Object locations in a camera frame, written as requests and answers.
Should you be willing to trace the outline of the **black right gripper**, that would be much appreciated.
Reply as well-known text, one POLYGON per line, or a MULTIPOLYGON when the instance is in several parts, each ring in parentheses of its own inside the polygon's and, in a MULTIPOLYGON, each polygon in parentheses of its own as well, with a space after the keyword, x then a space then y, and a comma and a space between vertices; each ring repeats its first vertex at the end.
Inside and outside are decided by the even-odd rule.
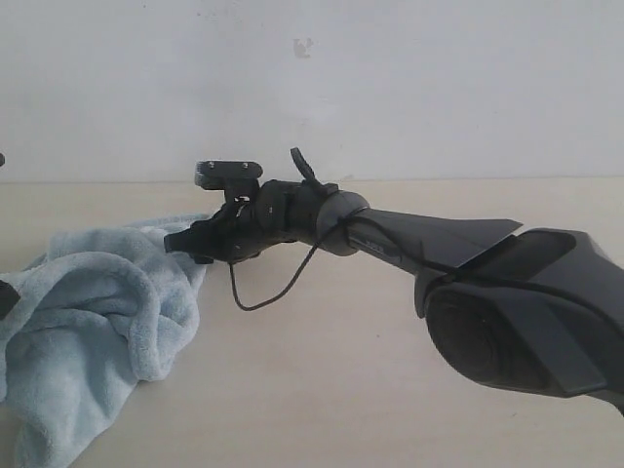
POLYGON ((248 196, 228 200, 210 219, 166 235, 165 252, 187 254, 196 264, 209 265, 256 258, 271 247, 293 242, 284 235, 265 232, 254 208, 248 196))

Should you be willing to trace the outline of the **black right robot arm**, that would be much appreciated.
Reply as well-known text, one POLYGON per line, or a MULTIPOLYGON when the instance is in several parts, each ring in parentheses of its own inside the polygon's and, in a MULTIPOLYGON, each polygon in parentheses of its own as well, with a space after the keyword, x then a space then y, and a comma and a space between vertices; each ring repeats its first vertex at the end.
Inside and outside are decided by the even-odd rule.
POLYGON ((298 148, 291 156, 299 182, 263 180, 255 162, 199 162, 196 184, 223 205, 168 235, 165 250, 229 266, 279 244, 369 254, 411 274, 416 315, 462 376, 622 407, 623 270, 588 233, 377 210, 318 180, 298 148))

